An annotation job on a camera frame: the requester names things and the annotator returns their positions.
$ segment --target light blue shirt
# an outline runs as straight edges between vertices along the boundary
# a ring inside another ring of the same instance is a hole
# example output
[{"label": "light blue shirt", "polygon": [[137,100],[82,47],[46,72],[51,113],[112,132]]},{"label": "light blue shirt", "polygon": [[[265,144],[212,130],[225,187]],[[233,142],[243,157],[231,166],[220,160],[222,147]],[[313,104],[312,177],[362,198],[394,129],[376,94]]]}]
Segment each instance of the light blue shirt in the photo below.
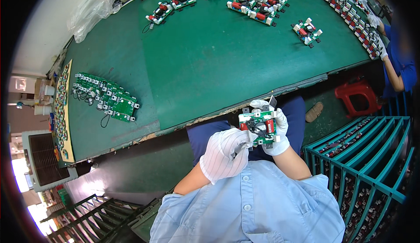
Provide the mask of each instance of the light blue shirt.
[{"label": "light blue shirt", "polygon": [[164,196],[150,242],[341,242],[328,177],[292,180],[269,161],[186,195]]}]

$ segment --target hand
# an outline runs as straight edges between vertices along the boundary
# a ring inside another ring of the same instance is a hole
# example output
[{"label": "hand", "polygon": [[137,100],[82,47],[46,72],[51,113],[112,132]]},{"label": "hand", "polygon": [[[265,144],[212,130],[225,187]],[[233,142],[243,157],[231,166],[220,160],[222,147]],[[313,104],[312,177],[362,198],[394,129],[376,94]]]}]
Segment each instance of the hand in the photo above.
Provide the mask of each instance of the hand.
[{"label": "hand", "polygon": [[368,16],[367,16],[367,20],[369,21],[370,26],[372,26],[372,27],[374,27],[374,28],[377,28],[377,27],[378,27],[378,25],[379,25],[379,23],[381,23],[381,22],[382,22],[380,18],[376,17],[376,16],[375,16],[375,15],[373,15],[373,14],[368,14]]},{"label": "hand", "polygon": [[380,37],[378,37],[378,46],[381,49],[379,51],[381,52],[381,60],[383,61],[383,59],[388,56],[388,53],[386,52],[385,45]]},{"label": "hand", "polygon": [[256,138],[249,130],[237,128],[210,136],[206,152],[200,157],[204,176],[214,185],[219,179],[239,174],[248,164],[248,148]]},{"label": "hand", "polygon": [[[261,109],[263,105],[268,105],[268,102],[264,100],[253,100],[249,105]],[[270,106],[270,111],[274,111],[274,107]],[[264,152],[270,156],[278,156],[290,146],[289,140],[286,137],[287,128],[289,128],[287,118],[280,108],[277,108],[275,112],[277,112],[276,135],[280,136],[280,142],[274,142],[273,148],[270,149],[267,149],[266,144],[262,144]]]}]

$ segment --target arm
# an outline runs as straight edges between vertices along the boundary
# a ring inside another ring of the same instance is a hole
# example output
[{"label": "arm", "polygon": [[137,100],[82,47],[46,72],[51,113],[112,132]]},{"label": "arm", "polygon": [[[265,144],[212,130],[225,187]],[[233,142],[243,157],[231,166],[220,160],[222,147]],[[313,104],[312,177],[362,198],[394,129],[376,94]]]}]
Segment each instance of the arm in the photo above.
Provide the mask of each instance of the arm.
[{"label": "arm", "polygon": [[308,166],[291,146],[273,159],[281,172],[291,179],[302,180],[311,176]]},{"label": "arm", "polygon": [[404,91],[404,83],[402,81],[402,76],[397,76],[396,72],[394,70],[394,67],[392,66],[391,60],[389,59],[388,55],[386,55],[382,59],[384,65],[386,74],[388,75],[389,82],[391,83],[392,87],[396,92]]},{"label": "arm", "polygon": [[176,185],[174,193],[186,195],[210,183],[200,168],[200,162]]}]

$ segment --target white wall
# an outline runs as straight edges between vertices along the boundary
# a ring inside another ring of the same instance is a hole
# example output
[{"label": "white wall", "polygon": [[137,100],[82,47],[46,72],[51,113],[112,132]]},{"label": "white wall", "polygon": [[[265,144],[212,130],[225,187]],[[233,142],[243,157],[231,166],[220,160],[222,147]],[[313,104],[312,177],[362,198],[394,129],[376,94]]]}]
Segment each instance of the white wall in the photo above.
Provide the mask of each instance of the white wall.
[{"label": "white wall", "polygon": [[45,76],[53,55],[59,54],[72,36],[67,30],[71,12],[84,1],[42,0],[21,38],[12,72]]}]

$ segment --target white connector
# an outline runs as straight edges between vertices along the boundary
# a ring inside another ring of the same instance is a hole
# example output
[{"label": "white connector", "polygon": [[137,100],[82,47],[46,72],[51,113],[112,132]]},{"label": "white connector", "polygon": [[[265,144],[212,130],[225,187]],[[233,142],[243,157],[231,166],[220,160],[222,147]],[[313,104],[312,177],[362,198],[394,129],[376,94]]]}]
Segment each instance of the white connector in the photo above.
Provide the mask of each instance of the white connector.
[{"label": "white connector", "polygon": [[322,30],[317,30],[317,32],[315,33],[315,36],[320,36],[322,34]]}]

